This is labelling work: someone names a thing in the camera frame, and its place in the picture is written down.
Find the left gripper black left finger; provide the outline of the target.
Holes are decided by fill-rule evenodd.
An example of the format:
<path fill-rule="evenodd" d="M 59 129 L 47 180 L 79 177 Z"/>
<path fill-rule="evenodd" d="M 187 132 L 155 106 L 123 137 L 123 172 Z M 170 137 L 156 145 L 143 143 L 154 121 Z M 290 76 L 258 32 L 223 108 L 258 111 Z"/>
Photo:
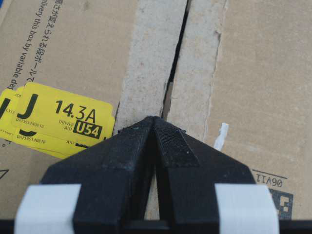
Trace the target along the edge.
<path fill-rule="evenodd" d="M 15 218 L 17 234 L 118 234 L 144 217 L 151 167 L 145 147 L 153 117 L 51 165 L 28 187 Z"/>

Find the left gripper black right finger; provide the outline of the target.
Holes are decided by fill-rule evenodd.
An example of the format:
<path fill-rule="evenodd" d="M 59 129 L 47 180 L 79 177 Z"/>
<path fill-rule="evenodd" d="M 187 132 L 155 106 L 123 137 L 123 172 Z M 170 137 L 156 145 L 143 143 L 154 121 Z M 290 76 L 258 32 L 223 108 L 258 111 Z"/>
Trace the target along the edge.
<path fill-rule="evenodd" d="M 156 117 L 160 218 L 175 234 L 277 234 L 272 195 L 248 166 Z"/>

